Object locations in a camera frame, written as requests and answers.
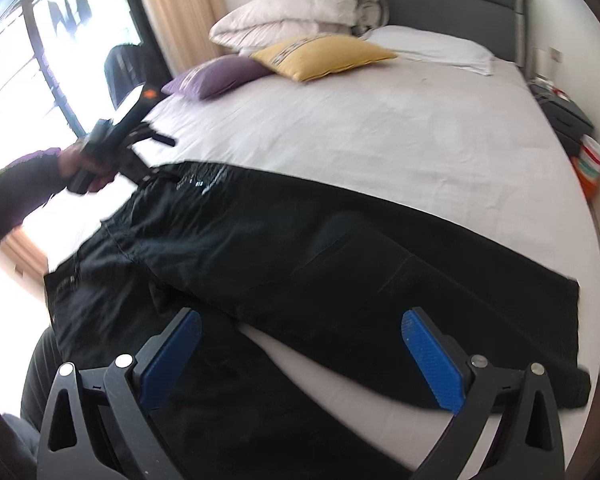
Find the bed sheet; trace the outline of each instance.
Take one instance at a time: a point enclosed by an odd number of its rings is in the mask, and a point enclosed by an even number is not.
[[[215,160],[345,187],[445,218],[575,278],[578,362],[590,373],[593,394],[600,368],[598,240],[570,162],[515,65],[496,60],[494,75],[480,76],[394,59],[307,84],[274,75],[211,102],[173,96],[148,119],[178,139],[176,148],[139,145],[151,164]],[[54,240],[51,265],[132,190],[118,177],[96,196],[53,199],[47,207],[75,229]],[[369,391],[251,327],[241,330],[324,409],[411,468],[450,419]],[[567,461],[588,411],[560,415]],[[477,472],[497,421],[489,421],[463,478]]]

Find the yellow cushion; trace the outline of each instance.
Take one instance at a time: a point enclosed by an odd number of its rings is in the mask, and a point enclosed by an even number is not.
[[[253,59],[294,81],[397,57],[391,50],[353,36],[318,34],[281,41],[251,54]]]

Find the dark long sleeve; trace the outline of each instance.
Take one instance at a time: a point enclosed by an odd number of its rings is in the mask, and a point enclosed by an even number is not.
[[[36,152],[0,171],[0,241],[66,186],[58,170],[59,152]]]

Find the floor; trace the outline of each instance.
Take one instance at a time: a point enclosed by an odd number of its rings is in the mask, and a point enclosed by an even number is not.
[[[593,396],[589,418],[573,458],[567,468],[566,480],[584,480],[600,457],[600,379]]]

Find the nightstand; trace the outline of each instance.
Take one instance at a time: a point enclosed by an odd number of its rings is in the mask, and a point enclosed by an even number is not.
[[[564,151],[569,156],[578,156],[582,136],[594,136],[593,124],[589,118],[573,101],[558,97],[536,83],[529,83],[529,90],[549,120]]]

